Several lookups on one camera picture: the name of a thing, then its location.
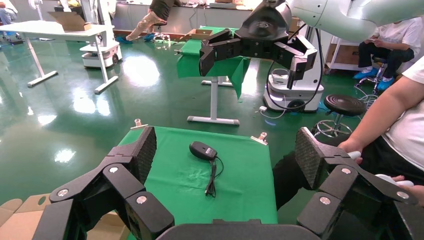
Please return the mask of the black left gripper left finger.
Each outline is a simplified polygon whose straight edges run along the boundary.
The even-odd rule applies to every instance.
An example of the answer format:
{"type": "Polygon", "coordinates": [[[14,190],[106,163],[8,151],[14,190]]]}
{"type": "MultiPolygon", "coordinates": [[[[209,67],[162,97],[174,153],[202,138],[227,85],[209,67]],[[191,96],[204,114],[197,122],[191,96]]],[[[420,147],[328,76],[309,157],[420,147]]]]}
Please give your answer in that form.
{"type": "Polygon", "coordinates": [[[113,147],[96,168],[51,192],[33,238],[85,240],[113,211],[136,239],[157,239],[175,219],[145,186],[156,150],[152,126],[135,142],[113,147]]]}

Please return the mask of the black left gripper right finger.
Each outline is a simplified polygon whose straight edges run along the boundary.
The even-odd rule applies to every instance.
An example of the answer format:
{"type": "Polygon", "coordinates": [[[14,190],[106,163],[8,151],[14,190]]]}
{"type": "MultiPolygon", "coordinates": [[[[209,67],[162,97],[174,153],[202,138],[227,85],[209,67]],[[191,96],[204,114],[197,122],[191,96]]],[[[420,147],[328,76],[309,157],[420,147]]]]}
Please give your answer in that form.
{"type": "Polygon", "coordinates": [[[315,191],[298,216],[300,226],[322,240],[346,239],[334,231],[345,214],[357,217],[379,240],[421,240],[424,209],[417,198],[395,183],[363,170],[354,153],[315,139],[308,128],[298,130],[295,159],[315,191]]]}

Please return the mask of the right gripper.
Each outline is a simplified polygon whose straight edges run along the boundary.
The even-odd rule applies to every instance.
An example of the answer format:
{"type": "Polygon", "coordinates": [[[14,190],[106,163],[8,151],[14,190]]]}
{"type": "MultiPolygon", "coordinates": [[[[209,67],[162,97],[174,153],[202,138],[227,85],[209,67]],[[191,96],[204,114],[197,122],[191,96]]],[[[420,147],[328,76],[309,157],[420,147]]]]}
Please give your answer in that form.
{"type": "Polygon", "coordinates": [[[292,89],[313,68],[318,50],[303,36],[288,40],[292,12],[284,0],[264,0],[233,32],[229,28],[201,41],[198,70],[205,77],[215,62],[238,56],[271,59],[288,70],[292,89]]]}

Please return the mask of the operator hand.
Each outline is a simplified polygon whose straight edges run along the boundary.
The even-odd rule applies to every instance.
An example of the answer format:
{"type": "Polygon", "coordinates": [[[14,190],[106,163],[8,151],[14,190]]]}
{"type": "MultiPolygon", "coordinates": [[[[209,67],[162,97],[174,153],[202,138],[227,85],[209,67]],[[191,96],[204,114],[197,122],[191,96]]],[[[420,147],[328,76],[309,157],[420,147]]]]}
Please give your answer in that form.
{"type": "Polygon", "coordinates": [[[337,147],[344,150],[346,153],[359,152],[360,154],[364,148],[363,144],[359,140],[353,138],[349,138],[341,142],[337,147]]]}
{"type": "Polygon", "coordinates": [[[396,185],[398,185],[402,189],[413,194],[418,200],[418,205],[420,207],[424,207],[424,186],[423,185],[416,185],[416,184],[414,186],[405,185],[404,182],[406,182],[407,180],[405,179],[403,175],[392,177],[392,179],[395,181],[396,185]]]}

